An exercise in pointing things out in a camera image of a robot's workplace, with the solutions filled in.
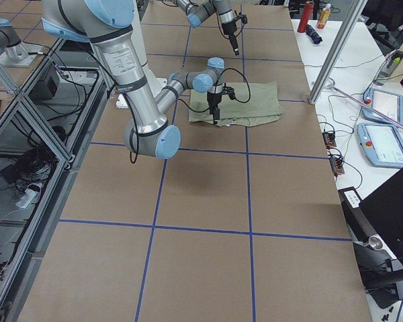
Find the towel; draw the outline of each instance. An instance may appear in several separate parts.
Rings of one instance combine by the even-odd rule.
[[[248,95],[248,87],[246,83],[227,83],[227,86],[234,88],[236,97],[245,101]],[[277,121],[282,114],[282,108],[277,100],[277,84],[276,82],[269,84],[253,84],[249,83],[251,89],[251,100],[242,104],[238,101],[232,101],[228,95],[222,97],[219,104],[220,119],[217,126],[225,125],[243,125],[255,126],[265,123]],[[208,108],[206,94],[201,94],[195,90],[191,91],[191,99],[189,106],[195,111],[203,111]],[[189,111],[189,122],[204,121],[213,124],[212,115],[209,111],[204,113],[195,113]]]

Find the black office chair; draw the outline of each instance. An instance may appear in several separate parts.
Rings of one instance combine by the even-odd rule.
[[[403,0],[369,0],[362,14],[369,18],[365,22],[366,25],[375,24],[370,29],[373,38],[393,49],[394,46],[387,39],[390,37],[390,32],[396,31],[403,25]],[[388,31],[378,31],[379,24],[384,25]],[[400,30],[398,38],[402,34],[403,28]]]

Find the computer monitor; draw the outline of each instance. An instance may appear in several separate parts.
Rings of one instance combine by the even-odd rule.
[[[362,200],[359,206],[403,264],[403,168]]]

